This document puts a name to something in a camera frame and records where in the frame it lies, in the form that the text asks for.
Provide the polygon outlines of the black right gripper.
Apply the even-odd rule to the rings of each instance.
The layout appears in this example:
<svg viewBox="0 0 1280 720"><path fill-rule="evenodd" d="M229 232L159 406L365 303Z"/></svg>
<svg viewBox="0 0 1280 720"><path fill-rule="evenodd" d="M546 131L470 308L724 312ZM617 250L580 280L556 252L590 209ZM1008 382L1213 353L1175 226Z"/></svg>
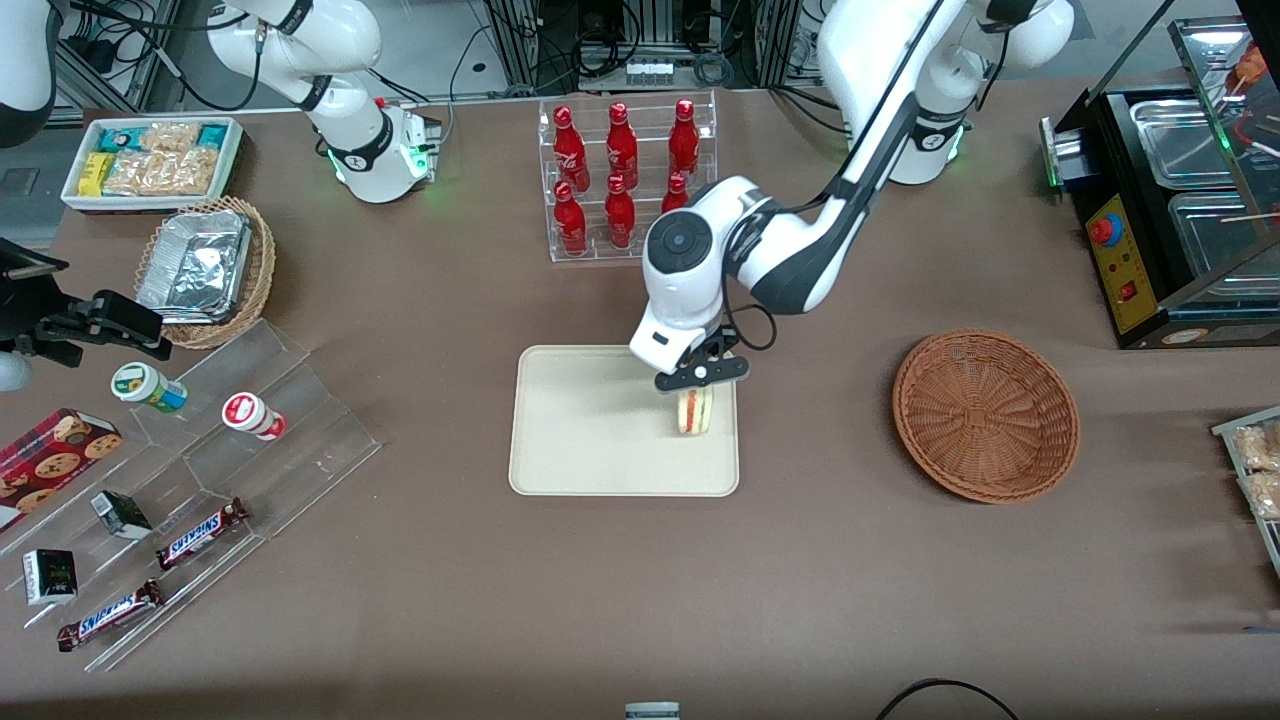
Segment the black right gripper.
<svg viewBox="0 0 1280 720"><path fill-rule="evenodd" d="M81 364L82 343L170 359L173 343L163 337L160 314L110 290L99 291L92 301L64 293L55 274L68 266L1 240L1 351L63 366Z"/></svg>

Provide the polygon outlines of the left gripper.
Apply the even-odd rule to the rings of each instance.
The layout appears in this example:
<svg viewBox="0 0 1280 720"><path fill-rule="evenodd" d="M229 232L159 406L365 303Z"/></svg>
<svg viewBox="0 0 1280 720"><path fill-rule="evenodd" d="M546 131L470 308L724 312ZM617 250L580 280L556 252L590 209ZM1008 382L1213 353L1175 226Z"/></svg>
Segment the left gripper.
<svg viewBox="0 0 1280 720"><path fill-rule="evenodd" d="M677 369L692 351L705 345L719 324L721 311L663 319L657 310L645 310L628 342L628 350L650 369L659 372L654 386L663 395L745 379L750 373L750 364L745 357L708 357L699 366L699 377L694 366Z"/></svg>

